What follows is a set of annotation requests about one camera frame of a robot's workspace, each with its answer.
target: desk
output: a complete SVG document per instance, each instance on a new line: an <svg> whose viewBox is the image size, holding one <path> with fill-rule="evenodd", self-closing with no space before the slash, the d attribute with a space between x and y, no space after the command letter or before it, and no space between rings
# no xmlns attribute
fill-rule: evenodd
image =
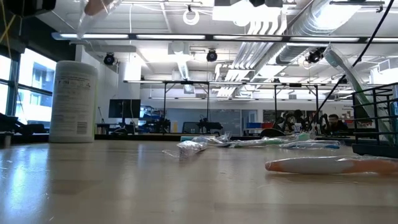
<svg viewBox="0 0 398 224"><path fill-rule="evenodd" d="M264 168L264 158L353 155L350 147L333 152L209 148L185 161L162 153L174 148L176 142L95 141L1 150L0 198L4 205L17 199L18 206L1 209L0 223L365 224L398 219L396 175L292 175Z"/></svg>

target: toothbrush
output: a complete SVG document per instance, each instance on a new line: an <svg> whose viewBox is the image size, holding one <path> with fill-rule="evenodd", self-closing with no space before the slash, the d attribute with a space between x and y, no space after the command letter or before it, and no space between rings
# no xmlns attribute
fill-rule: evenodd
<svg viewBox="0 0 398 224"><path fill-rule="evenodd" d="M392 174L398 172L398 160L354 156L299 157L266 162L266 169L294 174Z"/></svg>

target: window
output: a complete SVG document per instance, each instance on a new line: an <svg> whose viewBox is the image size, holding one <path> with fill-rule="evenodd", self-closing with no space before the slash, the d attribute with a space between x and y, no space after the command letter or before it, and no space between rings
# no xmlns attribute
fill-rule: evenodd
<svg viewBox="0 0 398 224"><path fill-rule="evenodd" d="M15 116L24 124L44 124L50 128L52 96L18 90Z"/></svg>
<svg viewBox="0 0 398 224"><path fill-rule="evenodd" d="M29 49L21 54L15 110L18 121L50 128L56 64Z"/></svg>
<svg viewBox="0 0 398 224"><path fill-rule="evenodd" d="M0 113L6 114L8 86L0 84Z"/></svg>
<svg viewBox="0 0 398 224"><path fill-rule="evenodd" d="M56 62L25 49L21 55L18 83L25 86L53 91Z"/></svg>
<svg viewBox="0 0 398 224"><path fill-rule="evenodd" d="M11 59L0 55L0 78L4 80L10 79Z"/></svg>

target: speaker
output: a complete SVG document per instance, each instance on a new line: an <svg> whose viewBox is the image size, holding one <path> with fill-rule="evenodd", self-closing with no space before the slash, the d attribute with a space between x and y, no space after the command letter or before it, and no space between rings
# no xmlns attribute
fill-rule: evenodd
<svg viewBox="0 0 398 224"><path fill-rule="evenodd" d="M13 14L32 17L54 10L57 0L3 0L3 2Z"/></svg>

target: red object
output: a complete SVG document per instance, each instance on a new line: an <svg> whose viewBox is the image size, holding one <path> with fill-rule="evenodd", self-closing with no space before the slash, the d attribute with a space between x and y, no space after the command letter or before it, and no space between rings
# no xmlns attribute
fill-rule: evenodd
<svg viewBox="0 0 398 224"><path fill-rule="evenodd" d="M274 123L272 122L265 122L261 124L261 128L272 128Z"/></svg>

